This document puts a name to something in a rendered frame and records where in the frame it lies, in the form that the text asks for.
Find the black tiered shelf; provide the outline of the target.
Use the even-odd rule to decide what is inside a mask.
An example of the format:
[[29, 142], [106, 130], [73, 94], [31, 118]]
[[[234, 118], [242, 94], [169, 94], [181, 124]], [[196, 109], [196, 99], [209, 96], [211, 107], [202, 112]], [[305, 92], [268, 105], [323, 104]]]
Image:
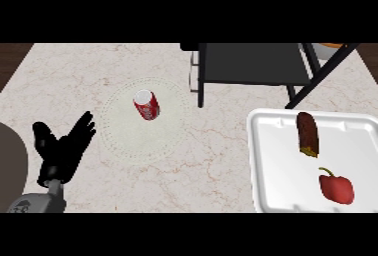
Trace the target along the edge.
[[292, 109], [341, 64], [358, 43], [335, 44], [336, 51], [318, 63], [311, 43], [181, 43], [197, 53], [197, 107], [203, 107], [205, 84], [285, 86]]

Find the white bowl with orange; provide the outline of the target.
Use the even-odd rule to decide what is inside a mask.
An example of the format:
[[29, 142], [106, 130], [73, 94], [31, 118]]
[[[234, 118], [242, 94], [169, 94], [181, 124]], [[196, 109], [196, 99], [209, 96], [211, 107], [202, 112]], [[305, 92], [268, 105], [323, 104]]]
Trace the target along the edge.
[[318, 60], [329, 60], [333, 56], [338, 55], [338, 51], [342, 49], [341, 43], [313, 43], [313, 50], [316, 58]]

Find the red bell pepper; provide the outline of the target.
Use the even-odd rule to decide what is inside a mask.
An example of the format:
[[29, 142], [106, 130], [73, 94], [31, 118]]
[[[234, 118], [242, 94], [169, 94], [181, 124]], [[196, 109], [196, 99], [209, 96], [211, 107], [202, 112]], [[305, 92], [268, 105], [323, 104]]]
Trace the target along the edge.
[[320, 167], [320, 170], [326, 172], [326, 175], [318, 176], [320, 191], [324, 198], [335, 203], [349, 205], [354, 201], [351, 181], [342, 176], [335, 176], [324, 167]]

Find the red soda can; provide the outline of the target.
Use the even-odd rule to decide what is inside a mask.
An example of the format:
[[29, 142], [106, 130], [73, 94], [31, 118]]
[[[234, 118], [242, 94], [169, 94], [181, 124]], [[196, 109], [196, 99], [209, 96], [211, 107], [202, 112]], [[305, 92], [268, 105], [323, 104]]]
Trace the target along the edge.
[[134, 107], [141, 118], [152, 121], [159, 115], [159, 105], [152, 91], [138, 90], [132, 98]]

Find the white tray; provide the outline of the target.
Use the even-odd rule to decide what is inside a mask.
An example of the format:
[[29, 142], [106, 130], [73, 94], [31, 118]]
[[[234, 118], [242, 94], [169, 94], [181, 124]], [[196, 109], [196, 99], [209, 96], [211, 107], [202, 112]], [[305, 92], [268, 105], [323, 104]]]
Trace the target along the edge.
[[[313, 111], [318, 155], [299, 152], [295, 110], [255, 109], [246, 117], [252, 201], [259, 213], [378, 213], [378, 118]], [[345, 205], [323, 197], [318, 177], [352, 184]]]

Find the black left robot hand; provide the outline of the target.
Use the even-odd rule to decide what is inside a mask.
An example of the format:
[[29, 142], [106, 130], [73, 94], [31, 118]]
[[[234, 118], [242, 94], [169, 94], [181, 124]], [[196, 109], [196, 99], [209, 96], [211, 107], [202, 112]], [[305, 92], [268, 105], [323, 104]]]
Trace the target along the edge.
[[42, 187], [51, 180], [66, 184], [75, 174], [84, 151], [96, 134], [93, 114], [85, 112], [69, 133], [56, 139], [44, 122], [32, 124], [33, 147], [42, 164], [36, 184]]

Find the round pale placemat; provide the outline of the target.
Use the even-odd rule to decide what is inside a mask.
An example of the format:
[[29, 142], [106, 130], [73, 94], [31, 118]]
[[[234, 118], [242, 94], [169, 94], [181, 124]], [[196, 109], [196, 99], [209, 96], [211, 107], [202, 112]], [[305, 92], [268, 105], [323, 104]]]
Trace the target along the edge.
[[[132, 103], [141, 89], [155, 94], [160, 109], [152, 121], [143, 119]], [[129, 165], [163, 159], [184, 140], [190, 114], [186, 91], [172, 82], [141, 78], [125, 84], [103, 105], [96, 125], [110, 156]]]

